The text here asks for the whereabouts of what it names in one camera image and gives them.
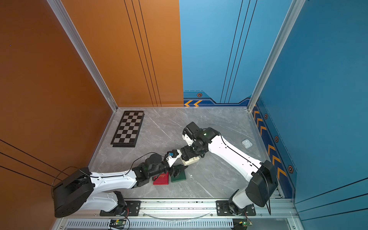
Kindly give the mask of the cream jewelry box base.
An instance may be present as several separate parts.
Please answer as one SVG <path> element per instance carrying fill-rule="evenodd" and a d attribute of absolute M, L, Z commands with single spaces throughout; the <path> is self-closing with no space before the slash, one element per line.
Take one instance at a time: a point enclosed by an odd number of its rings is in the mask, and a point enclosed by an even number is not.
<path fill-rule="evenodd" d="M 183 162 L 183 165 L 184 165 L 184 166 L 189 166 L 189 165 L 191 165 L 191 164 L 193 164 L 193 163 L 198 162 L 199 160 L 200 160 L 200 158 L 199 158 L 199 157 L 193 157 L 193 158 L 190 158 L 189 160 L 183 160 L 183 159 L 182 159 L 182 162 Z"/>

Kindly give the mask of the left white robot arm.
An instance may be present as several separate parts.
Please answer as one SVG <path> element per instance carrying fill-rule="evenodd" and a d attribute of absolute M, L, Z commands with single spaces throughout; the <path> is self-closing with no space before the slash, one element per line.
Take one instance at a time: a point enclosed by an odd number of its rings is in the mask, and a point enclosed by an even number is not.
<path fill-rule="evenodd" d="M 98 210 L 101 216 L 126 216 L 128 205 L 122 189 L 142 187 L 162 174 L 177 177 L 186 166 L 175 165 L 181 154 L 175 151 L 162 156 L 150 152 L 145 162 L 127 171 L 97 173 L 80 168 L 52 187 L 54 215 L 67 217 L 79 210 Z"/>

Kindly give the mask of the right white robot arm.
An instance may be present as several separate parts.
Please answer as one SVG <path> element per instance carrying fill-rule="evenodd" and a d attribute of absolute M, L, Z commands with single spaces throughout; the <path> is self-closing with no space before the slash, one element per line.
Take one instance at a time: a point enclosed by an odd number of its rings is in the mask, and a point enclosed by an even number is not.
<path fill-rule="evenodd" d="M 271 195 L 278 187 L 276 168 L 269 160 L 262 162 L 247 155 L 211 127 L 201 129 L 191 123 L 184 128 L 182 138 L 187 143 L 180 149 L 185 165 L 211 152 L 230 164 L 248 182 L 247 187 L 236 190 L 229 198 L 231 214 L 240 215 L 252 204 L 269 207 Z"/>

